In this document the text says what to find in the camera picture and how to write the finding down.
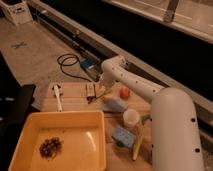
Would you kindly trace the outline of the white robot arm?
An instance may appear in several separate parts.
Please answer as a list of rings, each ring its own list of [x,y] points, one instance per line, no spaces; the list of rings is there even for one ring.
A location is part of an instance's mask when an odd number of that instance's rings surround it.
[[[104,60],[100,83],[109,89],[119,81],[151,104],[153,171],[205,171],[192,98],[127,71],[127,65],[121,55]]]

